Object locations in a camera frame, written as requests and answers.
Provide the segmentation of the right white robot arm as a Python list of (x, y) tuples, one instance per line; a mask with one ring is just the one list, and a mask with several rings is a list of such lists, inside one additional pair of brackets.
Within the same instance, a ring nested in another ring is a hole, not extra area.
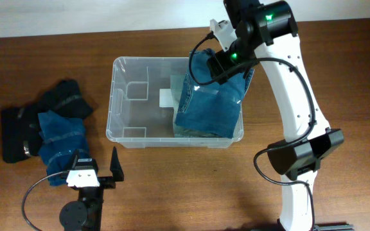
[(280, 230), (319, 230), (313, 185), (321, 162), (344, 142), (321, 112), (304, 67), (298, 27), (285, 1), (225, 1), (228, 20), (211, 31), (222, 50), (207, 61), (212, 80), (225, 83), (246, 68), (261, 65), (283, 122), (284, 138), (265, 154), (280, 179)]

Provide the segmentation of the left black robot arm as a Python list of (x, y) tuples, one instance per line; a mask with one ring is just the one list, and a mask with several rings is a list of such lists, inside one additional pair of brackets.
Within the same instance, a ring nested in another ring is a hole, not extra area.
[(66, 165), (66, 184), (78, 191), (78, 199), (65, 204), (59, 215), (64, 231), (99, 231), (103, 208), (103, 194), (115, 189), (125, 179), (116, 148), (112, 149), (110, 176), (98, 176), (98, 165), (93, 158), (83, 158), (76, 150)]

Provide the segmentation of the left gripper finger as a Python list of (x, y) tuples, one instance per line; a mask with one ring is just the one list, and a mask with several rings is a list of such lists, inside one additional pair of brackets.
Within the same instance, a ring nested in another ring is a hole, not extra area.
[(64, 171), (70, 171), (75, 168), (76, 163), (78, 162), (80, 155), (79, 150), (75, 150), (71, 155), (69, 162), (64, 166)]
[(123, 182), (125, 180), (125, 175), (118, 158), (118, 151), (115, 146), (112, 149), (110, 172), (112, 173), (112, 178), (115, 182)]

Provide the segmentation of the dark blue jeans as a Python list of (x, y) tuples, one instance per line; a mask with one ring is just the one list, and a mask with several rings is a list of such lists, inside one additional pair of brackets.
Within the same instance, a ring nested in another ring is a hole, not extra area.
[(238, 121), (242, 101), (251, 84), (242, 74), (220, 85), (200, 86), (190, 73), (185, 75), (175, 123), (187, 129), (213, 133), (231, 139)]

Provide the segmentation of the light grey jeans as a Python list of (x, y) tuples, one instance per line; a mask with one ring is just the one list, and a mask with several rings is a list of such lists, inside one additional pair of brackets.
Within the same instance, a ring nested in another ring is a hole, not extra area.
[(182, 94), (182, 85), (185, 79), (185, 75), (171, 75), (170, 76), (170, 89), (173, 99), (173, 133), (174, 137), (190, 137), (190, 138), (218, 138), (218, 135), (213, 133), (206, 133), (197, 130), (187, 129), (183, 126), (178, 126), (175, 123), (177, 112), (179, 109), (179, 101)]

